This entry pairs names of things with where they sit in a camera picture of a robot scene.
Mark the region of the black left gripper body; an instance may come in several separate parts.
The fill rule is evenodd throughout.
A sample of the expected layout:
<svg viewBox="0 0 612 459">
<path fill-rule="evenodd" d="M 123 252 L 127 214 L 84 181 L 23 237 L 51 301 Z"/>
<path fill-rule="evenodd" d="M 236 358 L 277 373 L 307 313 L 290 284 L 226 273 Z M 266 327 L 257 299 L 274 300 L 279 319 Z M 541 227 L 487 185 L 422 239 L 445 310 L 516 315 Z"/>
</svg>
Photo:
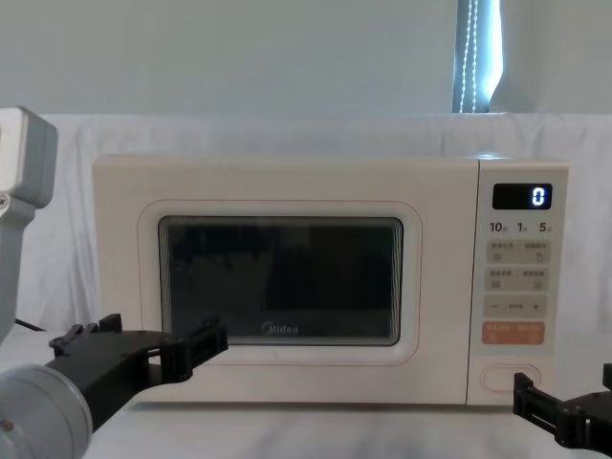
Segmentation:
<svg viewBox="0 0 612 459">
<path fill-rule="evenodd" d="M 144 390 L 177 383 L 162 382 L 159 348 L 166 337 L 152 331 L 102 334 L 47 366 L 76 386 L 98 430 Z"/>
</svg>

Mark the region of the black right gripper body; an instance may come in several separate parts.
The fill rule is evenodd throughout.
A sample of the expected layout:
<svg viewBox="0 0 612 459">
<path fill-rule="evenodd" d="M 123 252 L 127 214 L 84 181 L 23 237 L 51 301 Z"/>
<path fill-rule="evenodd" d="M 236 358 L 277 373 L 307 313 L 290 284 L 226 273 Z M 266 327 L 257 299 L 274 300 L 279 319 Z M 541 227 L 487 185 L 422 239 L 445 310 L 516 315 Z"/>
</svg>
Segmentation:
<svg viewBox="0 0 612 459">
<path fill-rule="evenodd" d="M 611 392 L 592 392 L 564 403 L 562 423 L 566 448 L 611 451 Z"/>
</svg>

